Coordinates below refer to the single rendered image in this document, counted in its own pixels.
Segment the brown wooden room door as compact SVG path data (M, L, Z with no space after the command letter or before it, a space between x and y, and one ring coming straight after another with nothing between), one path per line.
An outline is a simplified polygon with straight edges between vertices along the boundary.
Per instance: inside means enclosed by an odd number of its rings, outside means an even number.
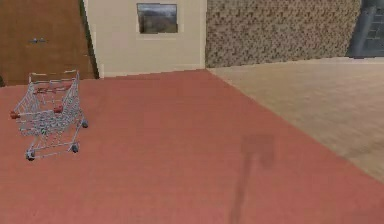
M29 43L44 38L46 43ZM7 86L28 82L28 74L78 70L96 73L80 14L80 0L0 0L0 78Z

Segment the dark glass window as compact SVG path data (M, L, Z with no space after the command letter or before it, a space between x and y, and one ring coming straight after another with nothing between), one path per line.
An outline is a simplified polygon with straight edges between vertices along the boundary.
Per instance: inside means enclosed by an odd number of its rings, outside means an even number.
M384 57L384 0L361 0L362 6L346 56Z

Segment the framed landscape picture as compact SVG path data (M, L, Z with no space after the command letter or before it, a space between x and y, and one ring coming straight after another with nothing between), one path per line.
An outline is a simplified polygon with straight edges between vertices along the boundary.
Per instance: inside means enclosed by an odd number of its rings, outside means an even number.
M137 3L140 34L177 33L177 5Z

